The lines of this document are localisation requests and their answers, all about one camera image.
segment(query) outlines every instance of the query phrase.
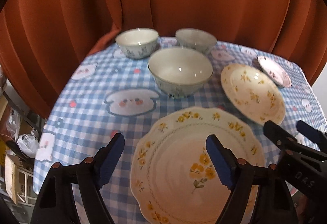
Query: white bowl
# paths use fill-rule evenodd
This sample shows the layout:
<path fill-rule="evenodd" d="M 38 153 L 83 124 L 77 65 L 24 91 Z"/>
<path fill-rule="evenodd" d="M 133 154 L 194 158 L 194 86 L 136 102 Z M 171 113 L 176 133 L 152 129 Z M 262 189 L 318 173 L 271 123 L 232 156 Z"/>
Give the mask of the white bowl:
<path fill-rule="evenodd" d="M 148 68 L 159 88 L 174 98 L 193 94 L 213 73 L 206 56 L 183 47 L 156 51 L 148 61 Z"/>
<path fill-rule="evenodd" d="M 175 36 L 179 46 L 197 50 L 205 55 L 209 54 L 217 43 L 214 35 L 195 28 L 179 29 Z"/>
<path fill-rule="evenodd" d="M 127 58 L 148 57 L 156 48 L 159 33 L 150 28 L 127 30 L 116 37 L 116 42 Z"/>

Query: cartoon face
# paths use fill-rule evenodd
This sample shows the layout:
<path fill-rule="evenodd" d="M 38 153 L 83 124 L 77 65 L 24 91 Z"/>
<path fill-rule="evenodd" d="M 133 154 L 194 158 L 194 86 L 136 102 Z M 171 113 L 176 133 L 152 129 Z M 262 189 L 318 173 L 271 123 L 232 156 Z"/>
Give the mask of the cartoon face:
<path fill-rule="evenodd" d="M 305 93 L 310 94 L 311 93 L 311 89 L 309 88 L 309 86 L 307 84 L 301 84 L 301 86 L 303 87 Z"/>
<path fill-rule="evenodd" d="M 305 137 L 302 134 L 298 133 L 295 138 L 299 144 L 305 144 Z"/>
<path fill-rule="evenodd" d="M 113 115 L 137 116 L 154 110 L 155 99 L 158 97 L 159 95 L 155 91 L 135 88 L 110 94 L 105 103 L 108 104 L 108 112 Z"/>
<path fill-rule="evenodd" d="M 218 61 L 230 62 L 235 59 L 235 57 L 230 55 L 228 53 L 228 51 L 226 51 L 226 50 L 212 50 L 211 54 L 212 54 L 212 57 Z"/>
<path fill-rule="evenodd" d="M 95 69 L 97 64 L 89 64 L 89 65 L 80 65 L 76 71 L 74 72 L 73 76 L 71 77 L 73 80 L 80 80 L 83 78 L 87 78 L 95 73 Z"/>
<path fill-rule="evenodd" d="M 112 55 L 114 58 L 122 58 L 122 57 L 125 57 L 125 54 L 122 52 L 121 49 L 117 49 L 115 50 L 115 52 L 113 53 Z"/>
<path fill-rule="evenodd" d="M 56 137 L 51 133 L 43 133 L 39 149 L 36 152 L 35 159 L 39 161 L 52 161 L 52 150 L 55 145 Z"/>
<path fill-rule="evenodd" d="M 321 124 L 320 131 L 322 131 L 323 133 L 326 133 L 327 132 L 325 123 L 322 123 Z"/>
<path fill-rule="evenodd" d="M 241 48 L 241 53 L 247 54 L 247 55 L 249 55 L 249 56 L 251 56 L 253 58 L 258 58 L 257 53 L 251 48 L 242 47 Z"/>
<path fill-rule="evenodd" d="M 302 106 L 305 108 L 307 112 L 312 111 L 311 104 L 307 99 L 302 99 Z"/>

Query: table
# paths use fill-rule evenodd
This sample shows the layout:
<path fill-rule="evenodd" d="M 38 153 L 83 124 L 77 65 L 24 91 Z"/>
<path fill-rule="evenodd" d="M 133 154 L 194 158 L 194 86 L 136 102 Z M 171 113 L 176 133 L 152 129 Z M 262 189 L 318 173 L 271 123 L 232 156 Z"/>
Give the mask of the table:
<path fill-rule="evenodd" d="M 176 45 L 173 37 L 158 39 L 160 48 Z M 286 131 L 297 135 L 296 122 L 303 120 L 316 129 L 326 131 L 327 123 L 320 104 L 309 86 L 302 69 L 279 56 L 227 42 L 217 42 L 208 56 L 214 65 L 212 79 L 188 98 L 173 99 L 158 89 L 151 76 L 147 61 L 126 58 L 117 44 L 88 56 L 77 68 L 60 94 L 44 127 L 34 166 L 33 188 L 39 192 L 43 180 L 54 162 L 63 165 L 80 163 L 94 156 L 120 132 L 125 136 L 125 149 L 109 184 L 101 195 L 115 223 L 146 223 L 137 201 L 129 188 L 130 167 L 138 140 L 159 118 L 191 106 L 224 109 L 246 122 L 261 142 L 266 165 L 276 163 L 279 150 L 262 132 L 262 126 L 241 114 L 228 100 L 220 83 L 220 73 L 229 63 L 258 67 L 257 55 L 274 59 L 288 72 L 291 88 L 281 88 L 286 116 L 281 124 Z M 153 103 L 129 104 L 130 99 L 141 97 Z M 113 105 L 125 103 L 131 116 Z M 318 147 L 305 138 L 304 143 Z M 82 204 L 77 188 L 77 203 Z"/>

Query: yellow floral plate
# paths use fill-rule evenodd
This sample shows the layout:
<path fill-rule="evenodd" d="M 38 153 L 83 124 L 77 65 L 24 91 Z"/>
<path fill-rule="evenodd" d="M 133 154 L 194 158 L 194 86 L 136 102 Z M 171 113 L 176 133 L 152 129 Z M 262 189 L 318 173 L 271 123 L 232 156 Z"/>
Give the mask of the yellow floral plate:
<path fill-rule="evenodd" d="M 285 104 L 276 85 L 261 71 L 243 64 L 230 64 L 221 72 L 221 85 L 233 105 L 249 119 L 264 125 L 280 124 Z"/>
<path fill-rule="evenodd" d="M 217 109 L 188 108 L 158 120 L 137 144 L 130 187 L 143 216 L 152 224 L 213 224 L 230 194 L 206 152 L 215 134 L 237 158 L 264 166 L 251 128 Z M 257 188 L 253 186 L 242 223 L 248 223 Z"/>

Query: bowl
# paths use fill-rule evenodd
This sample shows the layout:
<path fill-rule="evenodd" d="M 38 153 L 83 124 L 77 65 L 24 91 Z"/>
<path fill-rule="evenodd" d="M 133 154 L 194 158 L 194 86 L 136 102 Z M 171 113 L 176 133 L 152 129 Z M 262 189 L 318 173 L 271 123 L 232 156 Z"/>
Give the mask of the bowl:
<path fill-rule="evenodd" d="M 150 28 L 127 30 L 116 37 L 116 42 L 127 58 L 148 57 L 156 48 L 159 33 Z"/>
<path fill-rule="evenodd" d="M 157 50 L 150 56 L 148 68 L 158 87 L 174 98 L 193 94 L 213 74 L 206 56 L 184 47 Z"/>
<path fill-rule="evenodd" d="M 195 28 L 179 29 L 175 36 L 179 46 L 197 50 L 205 55 L 209 54 L 217 43 L 214 35 Z"/>
<path fill-rule="evenodd" d="M 283 96 L 267 75 L 247 65 L 229 64 L 220 77 L 225 94 L 246 117 L 261 125 L 284 120 Z"/>
<path fill-rule="evenodd" d="M 257 60 L 263 72 L 265 72 L 275 84 L 281 87 L 292 86 L 292 80 L 288 73 L 274 60 L 266 56 L 259 56 Z"/>

